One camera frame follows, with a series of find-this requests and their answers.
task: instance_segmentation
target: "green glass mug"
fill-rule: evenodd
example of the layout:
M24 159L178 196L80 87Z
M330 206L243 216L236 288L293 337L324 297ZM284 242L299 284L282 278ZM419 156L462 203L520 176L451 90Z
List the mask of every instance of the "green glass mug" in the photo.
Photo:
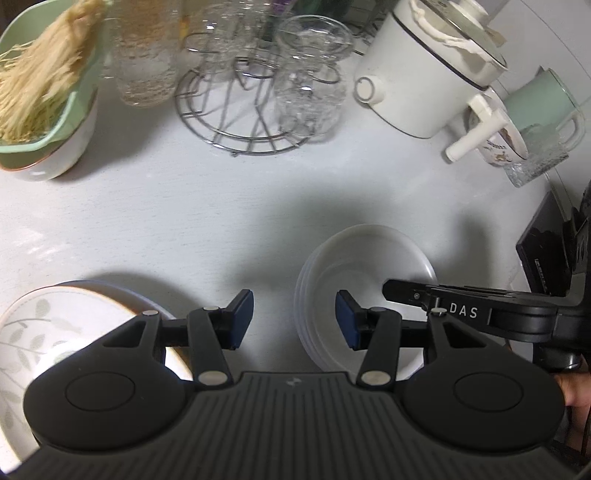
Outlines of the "green glass mug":
M564 142L571 151L585 136L585 120L580 107L554 70L542 70L536 77L505 100L507 113L520 132L533 125L562 130L571 120L574 132Z

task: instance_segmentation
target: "white table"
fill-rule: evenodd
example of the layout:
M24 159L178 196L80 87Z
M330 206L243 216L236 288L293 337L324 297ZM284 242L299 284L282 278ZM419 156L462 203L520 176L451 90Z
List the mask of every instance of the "white table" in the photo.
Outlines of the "white table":
M74 279L131 288L184 316L226 305L242 288L255 316L234 372L314 371L293 325L293 288L318 244L357 223L410 236L439 280L507 288L515 243L543 179L514 188L477 153L449 165L442 131L411 138L349 98L327 142L271 157L232 158L195 137L172 101L141 110L99 94L96 133L61 178L0 176L0 309Z

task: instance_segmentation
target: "green basket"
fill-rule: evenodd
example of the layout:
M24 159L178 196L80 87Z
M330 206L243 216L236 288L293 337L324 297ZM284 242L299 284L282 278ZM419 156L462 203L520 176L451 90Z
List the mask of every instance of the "green basket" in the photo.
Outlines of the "green basket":
M14 45L35 40L63 11L72 6L73 0L46 0L33 5L16 17L0 37L0 53ZM49 143L67 139L84 120L90 108L103 68L102 34L78 82L72 87L68 100L56 124L45 136L28 143L6 145L0 141L0 154L39 150Z

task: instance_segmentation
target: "ribbed black surface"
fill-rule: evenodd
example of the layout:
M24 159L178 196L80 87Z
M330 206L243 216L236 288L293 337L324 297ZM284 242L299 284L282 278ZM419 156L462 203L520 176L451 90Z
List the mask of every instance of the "ribbed black surface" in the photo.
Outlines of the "ribbed black surface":
M158 439L134 450L75 455L44 447L16 480L557 480L545 449L483 457L417 432L392 398L344 374L245 374L197 396Z

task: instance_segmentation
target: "black stripe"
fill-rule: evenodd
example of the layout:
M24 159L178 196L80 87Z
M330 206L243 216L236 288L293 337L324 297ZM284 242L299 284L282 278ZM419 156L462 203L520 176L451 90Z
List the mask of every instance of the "black stripe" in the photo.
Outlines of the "black stripe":
M411 32L397 17L396 15L394 15L394 12L391 12L392 16L394 17L394 20L396 20L396 22L398 23L398 25L400 25L402 27L402 29L409 34L413 40L415 40L417 43L419 43L420 46L422 46L425 50L427 50L431 55L433 55L437 60L439 60L441 63L443 63L448 69L450 69L453 73L455 73L457 76L459 76L462 80L464 80L464 82L472 85L474 88L480 90L481 92L486 92L486 90L488 90L488 87L481 87L480 85L478 85L477 83L473 82L472 80L470 80L468 77L466 77L462 72L460 72L459 70L456 70L453 66L451 66L450 64L448 64L448 62L446 62L443 58L441 58L436 52L434 52L433 50L431 50L431 48L429 48L429 46L420 38L418 38L413 32Z

